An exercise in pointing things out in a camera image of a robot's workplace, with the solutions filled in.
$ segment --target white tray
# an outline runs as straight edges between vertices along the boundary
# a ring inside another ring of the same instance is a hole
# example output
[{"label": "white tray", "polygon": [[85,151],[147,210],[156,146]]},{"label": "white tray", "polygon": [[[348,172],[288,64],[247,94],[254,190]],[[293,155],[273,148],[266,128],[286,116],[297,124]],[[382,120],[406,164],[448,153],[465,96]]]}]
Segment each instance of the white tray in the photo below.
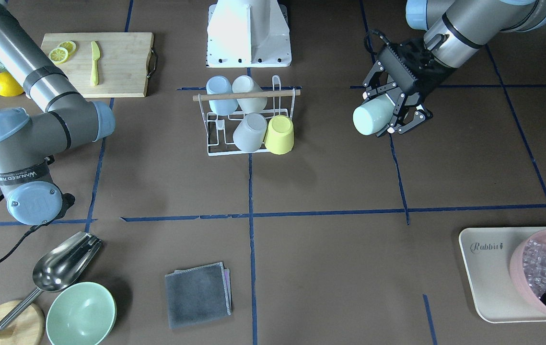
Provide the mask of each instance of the white tray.
[{"label": "white tray", "polygon": [[526,303],[509,275],[511,254],[546,227],[468,228],[458,236],[475,310],[490,323],[546,321]]}]

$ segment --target knife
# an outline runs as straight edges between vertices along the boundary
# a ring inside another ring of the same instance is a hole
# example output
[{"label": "knife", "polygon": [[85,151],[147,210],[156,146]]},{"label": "knife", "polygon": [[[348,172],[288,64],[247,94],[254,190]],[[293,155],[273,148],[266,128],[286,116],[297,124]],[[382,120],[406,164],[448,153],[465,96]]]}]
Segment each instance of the knife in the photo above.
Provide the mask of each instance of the knife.
[{"label": "knife", "polygon": [[92,41],[92,75],[90,77],[92,86],[98,85],[98,59],[100,59],[100,48],[96,41]]}]

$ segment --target gray towel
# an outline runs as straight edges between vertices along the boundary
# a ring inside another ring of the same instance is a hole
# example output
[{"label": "gray towel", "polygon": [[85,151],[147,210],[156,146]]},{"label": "gray towel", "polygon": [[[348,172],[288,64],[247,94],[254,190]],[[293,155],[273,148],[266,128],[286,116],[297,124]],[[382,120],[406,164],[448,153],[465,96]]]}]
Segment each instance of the gray towel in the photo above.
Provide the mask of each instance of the gray towel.
[{"label": "gray towel", "polygon": [[170,328],[220,319],[231,314],[224,265],[208,264],[165,275]]}]

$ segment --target rack handle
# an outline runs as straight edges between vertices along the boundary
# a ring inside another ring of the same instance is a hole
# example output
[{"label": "rack handle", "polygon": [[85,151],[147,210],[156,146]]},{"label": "rack handle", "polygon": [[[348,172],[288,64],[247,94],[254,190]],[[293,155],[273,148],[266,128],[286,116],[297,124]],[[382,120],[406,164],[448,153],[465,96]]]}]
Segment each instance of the rack handle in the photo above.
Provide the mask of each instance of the rack handle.
[{"label": "rack handle", "polygon": [[260,98],[260,97],[284,97],[300,96],[300,88],[280,91],[262,91],[262,92],[238,92],[238,93],[218,93],[218,94],[197,94],[192,96],[192,101],[219,101],[219,100],[239,100],[242,98]]}]

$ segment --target round wooden board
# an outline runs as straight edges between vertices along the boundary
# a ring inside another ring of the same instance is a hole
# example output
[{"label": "round wooden board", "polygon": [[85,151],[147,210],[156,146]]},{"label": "round wooden board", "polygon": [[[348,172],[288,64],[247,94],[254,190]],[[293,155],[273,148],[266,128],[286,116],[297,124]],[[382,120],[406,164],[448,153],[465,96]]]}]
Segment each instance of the round wooden board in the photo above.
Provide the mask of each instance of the round wooden board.
[{"label": "round wooden board", "polygon": [[[20,300],[0,305],[0,320],[6,316]],[[13,329],[10,338],[0,339],[0,345],[38,345],[45,331],[45,317],[36,304],[30,304],[6,329]]]}]

